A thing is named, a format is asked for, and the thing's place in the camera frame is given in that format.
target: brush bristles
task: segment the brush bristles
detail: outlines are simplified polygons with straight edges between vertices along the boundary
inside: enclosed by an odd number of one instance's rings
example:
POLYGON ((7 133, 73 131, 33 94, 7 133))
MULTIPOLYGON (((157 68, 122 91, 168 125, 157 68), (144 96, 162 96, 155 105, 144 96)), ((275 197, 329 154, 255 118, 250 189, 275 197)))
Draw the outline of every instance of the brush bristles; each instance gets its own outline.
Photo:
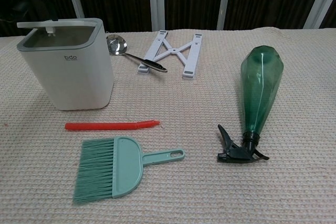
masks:
POLYGON ((113 139, 83 142, 75 203, 112 198, 113 144, 113 139))

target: bottle neck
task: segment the bottle neck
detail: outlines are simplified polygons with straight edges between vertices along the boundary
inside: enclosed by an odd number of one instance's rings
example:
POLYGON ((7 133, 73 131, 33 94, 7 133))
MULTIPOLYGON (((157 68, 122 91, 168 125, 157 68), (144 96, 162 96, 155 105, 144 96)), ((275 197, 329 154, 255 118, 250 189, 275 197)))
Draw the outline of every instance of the bottle neck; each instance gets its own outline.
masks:
POLYGON ((251 131, 247 131, 243 134, 243 147, 247 148, 249 153, 254 153, 258 143, 260 136, 251 131))

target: metal ladle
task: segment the metal ladle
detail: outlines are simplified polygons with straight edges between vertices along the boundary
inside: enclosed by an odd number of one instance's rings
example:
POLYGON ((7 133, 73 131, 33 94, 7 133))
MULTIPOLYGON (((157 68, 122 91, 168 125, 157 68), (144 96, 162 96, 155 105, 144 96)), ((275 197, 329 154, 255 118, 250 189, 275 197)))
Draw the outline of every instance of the metal ladle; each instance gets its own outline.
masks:
POLYGON ((108 48, 111 54, 130 56, 134 59, 141 61, 147 67, 155 69, 156 71, 167 72, 167 69, 165 69, 162 65, 154 61, 141 59, 137 56, 126 53, 127 44, 124 38, 122 38, 121 36, 112 34, 112 35, 107 36, 106 41, 107 41, 107 45, 108 45, 108 48))

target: white folding stand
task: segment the white folding stand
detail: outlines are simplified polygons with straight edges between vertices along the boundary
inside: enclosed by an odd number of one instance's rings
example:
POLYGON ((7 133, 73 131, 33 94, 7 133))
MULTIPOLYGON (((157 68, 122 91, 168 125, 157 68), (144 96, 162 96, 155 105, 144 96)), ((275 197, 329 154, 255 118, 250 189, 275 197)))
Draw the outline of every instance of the white folding stand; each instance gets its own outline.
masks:
MULTIPOLYGON (((168 31, 165 31, 165 30, 159 31, 159 33, 157 34, 155 38, 155 41, 153 42, 153 44, 147 51, 144 59, 157 62, 170 54, 177 55, 180 61, 184 65, 182 77, 185 79, 194 78, 198 56, 200 55, 199 52, 201 50, 202 34, 195 34, 191 42, 185 44, 184 46, 180 48, 172 48, 172 46, 165 39, 167 34, 168 34, 168 31), (164 45, 167 51, 163 52, 160 55, 157 55, 162 45, 164 45), (186 59, 181 52, 183 52, 184 50, 188 48, 190 48, 190 51, 189 51, 188 58, 186 59)), ((140 66, 138 67, 139 73, 148 73, 149 70, 150 68, 145 66, 144 64, 140 64, 140 66)))

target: woven fabric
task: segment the woven fabric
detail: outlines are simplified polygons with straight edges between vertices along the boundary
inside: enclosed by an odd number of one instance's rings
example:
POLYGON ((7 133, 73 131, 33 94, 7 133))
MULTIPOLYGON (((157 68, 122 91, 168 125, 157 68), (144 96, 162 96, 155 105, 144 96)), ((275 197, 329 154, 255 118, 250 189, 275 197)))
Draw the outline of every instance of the woven fabric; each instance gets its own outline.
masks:
MULTIPOLYGON (((173 47, 203 34, 194 80, 176 56, 168 73, 138 74, 112 56, 115 83, 100 110, 58 111, 16 49, 0 39, 0 222, 4 223, 335 223, 336 29, 169 31, 173 47), (258 150, 268 161, 222 164, 220 123, 242 139, 240 64, 274 47, 284 72, 258 150), (136 131, 67 132, 66 122, 160 120, 136 131), (144 152, 183 148, 183 161, 147 166, 120 199, 72 204, 81 143, 129 135, 144 152)), ((120 33, 143 57, 156 33, 120 33)))

